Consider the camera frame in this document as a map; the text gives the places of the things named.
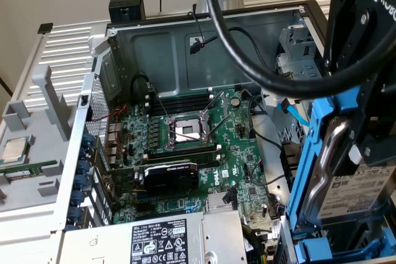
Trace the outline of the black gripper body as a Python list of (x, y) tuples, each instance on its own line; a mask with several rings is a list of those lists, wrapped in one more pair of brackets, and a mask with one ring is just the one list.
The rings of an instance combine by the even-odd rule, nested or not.
[(395, 25), (395, 0), (356, 0), (356, 19), (365, 28), (355, 52), (359, 61), (372, 51)]

